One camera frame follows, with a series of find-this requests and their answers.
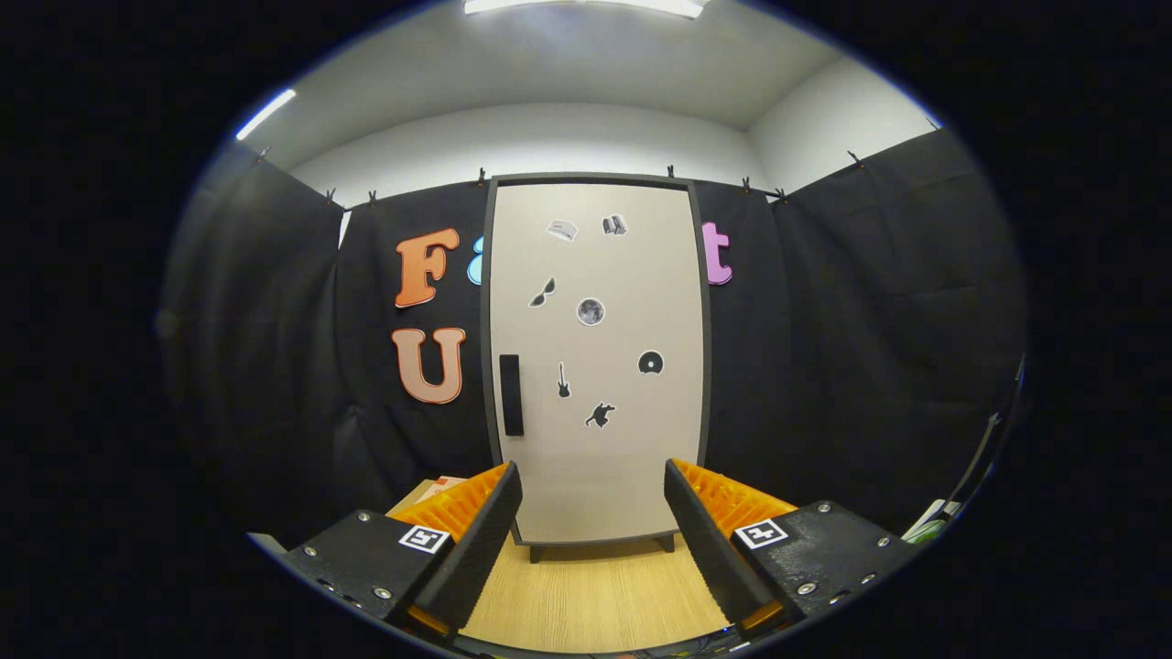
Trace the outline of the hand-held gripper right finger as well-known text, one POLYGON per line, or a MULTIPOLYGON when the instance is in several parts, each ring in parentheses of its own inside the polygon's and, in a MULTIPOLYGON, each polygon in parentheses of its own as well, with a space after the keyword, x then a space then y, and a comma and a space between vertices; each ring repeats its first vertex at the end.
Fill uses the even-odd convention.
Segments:
POLYGON ((832 501, 796 507, 681 458, 663 497, 721 613, 741 636, 845 609, 920 552, 832 501))

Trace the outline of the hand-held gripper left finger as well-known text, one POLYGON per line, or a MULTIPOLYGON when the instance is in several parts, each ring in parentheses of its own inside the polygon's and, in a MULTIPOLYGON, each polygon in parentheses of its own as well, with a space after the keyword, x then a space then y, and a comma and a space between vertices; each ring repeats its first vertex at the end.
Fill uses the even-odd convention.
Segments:
POLYGON ((349 512, 279 559, 364 616, 448 641, 472 617, 522 500, 510 460, 401 512, 349 512))

